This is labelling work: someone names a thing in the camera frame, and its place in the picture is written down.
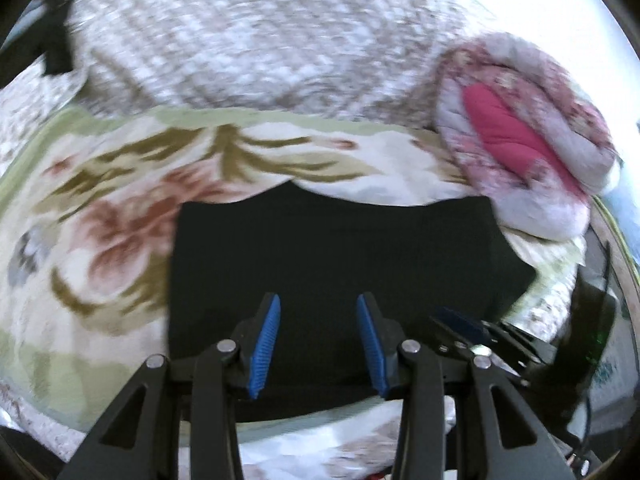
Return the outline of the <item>black pants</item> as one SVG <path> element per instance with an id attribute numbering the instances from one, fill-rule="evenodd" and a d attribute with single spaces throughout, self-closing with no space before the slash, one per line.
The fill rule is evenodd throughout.
<path id="1" fill-rule="evenodd" d="M 375 206 L 285 183 L 233 204 L 190 202 L 170 259 L 168 352 L 197 356 L 273 292 L 281 323 L 266 385 L 238 419 L 333 410 L 373 392 L 356 321 L 363 292 L 422 341 L 436 309 L 495 321 L 536 276 L 485 197 Z"/>

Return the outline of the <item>pink floral rolled comforter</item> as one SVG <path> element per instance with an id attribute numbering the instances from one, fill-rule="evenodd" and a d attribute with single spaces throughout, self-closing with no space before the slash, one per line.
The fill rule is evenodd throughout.
<path id="1" fill-rule="evenodd" d="M 548 53 L 506 32 L 460 42 L 437 69 L 434 126 L 507 228 L 565 242 L 622 163 L 600 110 Z"/>

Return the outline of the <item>floral fleece blanket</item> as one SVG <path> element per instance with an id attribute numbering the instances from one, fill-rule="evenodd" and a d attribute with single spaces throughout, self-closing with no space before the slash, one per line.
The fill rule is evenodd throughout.
<path id="1" fill-rule="evenodd" d="M 80 107 L 29 140 L 1 126 L 1 405 L 62 460 L 141 362 L 166 348 L 179 207 L 283 182 L 375 205 L 470 187 L 436 133 L 291 113 Z"/>

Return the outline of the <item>quilted white beige bedspread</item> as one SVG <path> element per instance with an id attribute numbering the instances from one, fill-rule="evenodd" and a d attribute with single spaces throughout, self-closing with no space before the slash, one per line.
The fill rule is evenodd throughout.
<path id="1" fill-rule="evenodd" d="M 474 0 L 35 0 L 10 35 L 58 32 L 73 67 L 36 58 L 1 92 L 1 162 L 67 104 L 98 116 L 248 107 L 423 127 L 444 51 Z"/>

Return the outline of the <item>dark clothes pile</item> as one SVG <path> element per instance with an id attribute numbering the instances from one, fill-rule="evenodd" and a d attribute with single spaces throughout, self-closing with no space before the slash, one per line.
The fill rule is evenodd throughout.
<path id="1" fill-rule="evenodd" d="M 73 0 L 43 0 L 43 14 L 1 47 L 1 88 L 26 68 L 44 59 L 44 74 L 58 76 L 74 69 L 66 20 Z"/>

